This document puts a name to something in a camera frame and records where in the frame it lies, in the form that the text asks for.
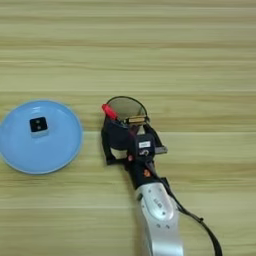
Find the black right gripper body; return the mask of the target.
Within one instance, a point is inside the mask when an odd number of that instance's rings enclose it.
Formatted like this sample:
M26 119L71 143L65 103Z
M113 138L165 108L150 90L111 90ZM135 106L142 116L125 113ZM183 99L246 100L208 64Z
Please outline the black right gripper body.
M141 155L136 151L128 151L125 158L117 159L111 152L107 151L106 162L108 165L122 164L129 173L133 187L138 189L142 185L151 183L166 184L165 177L159 177L155 170L154 152L148 155Z

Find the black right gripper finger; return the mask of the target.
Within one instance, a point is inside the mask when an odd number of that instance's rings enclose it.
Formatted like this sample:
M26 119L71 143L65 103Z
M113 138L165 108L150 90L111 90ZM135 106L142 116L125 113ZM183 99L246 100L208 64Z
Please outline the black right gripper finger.
M162 144L157 132L150 126L149 123L144 124L143 128L144 128L144 131L146 134L150 134L153 136L156 147L163 147L163 144Z
M108 134L104 129L101 130L101 138L102 138L102 146L103 146L103 151L106 157L107 161L114 161L115 156L112 154L110 145L109 145L109 138Z

